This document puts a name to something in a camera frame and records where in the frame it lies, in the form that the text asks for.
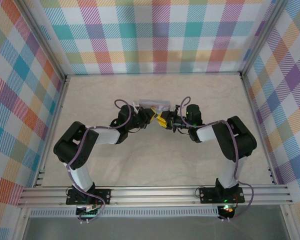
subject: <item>plaid wall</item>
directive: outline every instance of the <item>plaid wall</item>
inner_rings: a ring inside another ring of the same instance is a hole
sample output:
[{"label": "plaid wall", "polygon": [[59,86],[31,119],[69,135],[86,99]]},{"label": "plaid wall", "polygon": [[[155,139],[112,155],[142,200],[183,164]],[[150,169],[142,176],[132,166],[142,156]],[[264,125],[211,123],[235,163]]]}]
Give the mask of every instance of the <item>plaid wall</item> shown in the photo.
[{"label": "plaid wall", "polygon": [[246,80],[280,184],[292,193],[300,228],[300,0],[290,0]]},{"label": "plaid wall", "polygon": [[34,179],[61,84],[13,0],[0,0],[0,240]]},{"label": "plaid wall", "polygon": [[276,0],[26,2],[64,71],[81,75],[237,72]]}]

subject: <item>vent grille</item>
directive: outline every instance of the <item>vent grille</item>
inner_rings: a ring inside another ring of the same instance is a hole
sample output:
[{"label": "vent grille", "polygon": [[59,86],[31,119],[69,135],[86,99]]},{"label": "vent grille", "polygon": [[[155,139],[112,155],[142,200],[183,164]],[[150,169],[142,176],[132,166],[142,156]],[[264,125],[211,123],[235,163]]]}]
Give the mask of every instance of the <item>vent grille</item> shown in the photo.
[{"label": "vent grille", "polygon": [[[94,217],[95,214],[86,213],[85,217]],[[107,206],[101,217],[216,217],[218,207],[197,206],[197,207],[111,207]],[[69,218],[77,217],[75,208],[33,208],[30,217],[32,218]]]}]

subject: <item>plaid wallpaper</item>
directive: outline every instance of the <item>plaid wallpaper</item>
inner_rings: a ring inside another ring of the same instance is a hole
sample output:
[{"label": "plaid wallpaper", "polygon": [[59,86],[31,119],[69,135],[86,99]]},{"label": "plaid wallpaper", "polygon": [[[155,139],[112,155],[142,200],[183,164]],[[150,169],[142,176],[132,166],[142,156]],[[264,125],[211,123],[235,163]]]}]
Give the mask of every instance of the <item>plaid wallpaper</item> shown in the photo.
[{"label": "plaid wallpaper", "polygon": [[85,75],[237,72],[276,0],[26,2],[64,71]]},{"label": "plaid wallpaper", "polygon": [[0,0],[0,240],[34,179],[61,85],[13,0]]},{"label": "plaid wallpaper", "polygon": [[300,0],[290,0],[246,79],[280,184],[296,202],[300,228]]}]

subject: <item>aluminum rail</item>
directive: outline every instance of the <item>aluminum rail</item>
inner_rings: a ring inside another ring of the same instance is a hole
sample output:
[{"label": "aluminum rail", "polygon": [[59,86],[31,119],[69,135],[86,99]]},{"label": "aluminum rail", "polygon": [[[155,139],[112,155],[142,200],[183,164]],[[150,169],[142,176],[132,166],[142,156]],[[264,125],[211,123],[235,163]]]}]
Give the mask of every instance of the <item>aluminum rail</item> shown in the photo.
[{"label": "aluminum rail", "polygon": [[[104,186],[98,189],[111,189],[112,207],[189,207],[218,206],[220,204],[201,204],[195,196],[198,186]],[[251,189],[241,186],[245,203],[251,199]],[[253,185],[253,205],[289,205],[292,198],[286,185]],[[66,205],[67,187],[25,188],[19,200],[20,208],[73,207]]]}]

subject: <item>beige floor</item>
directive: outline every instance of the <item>beige floor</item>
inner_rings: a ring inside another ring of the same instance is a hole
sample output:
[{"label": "beige floor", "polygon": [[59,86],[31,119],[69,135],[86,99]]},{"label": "beige floor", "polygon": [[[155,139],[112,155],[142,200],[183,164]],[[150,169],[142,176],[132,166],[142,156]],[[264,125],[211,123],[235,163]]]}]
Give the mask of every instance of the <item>beige floor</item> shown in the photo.
[{"label": "beige floor", "polygon": [[[86,125],[108,125],[118,115],[113,102],[139,99],[180,104],[191,96],[198,104],[204,123],[241,118],[257,139],[258,147],[243,168],[240,180],[271,184],[268,163],[255,128],[250,107],[237,75],[109,75],[73,77],[64,101],[54,143],[74,121]],[[187,135],[166,130],[153,122],[130,134],[119,145],[97,145],[88,160],[96,186],[212,185],[227,160],[216,141],[194,143]],[[68,186],[64,165],[51,152],[43,186]]]}]

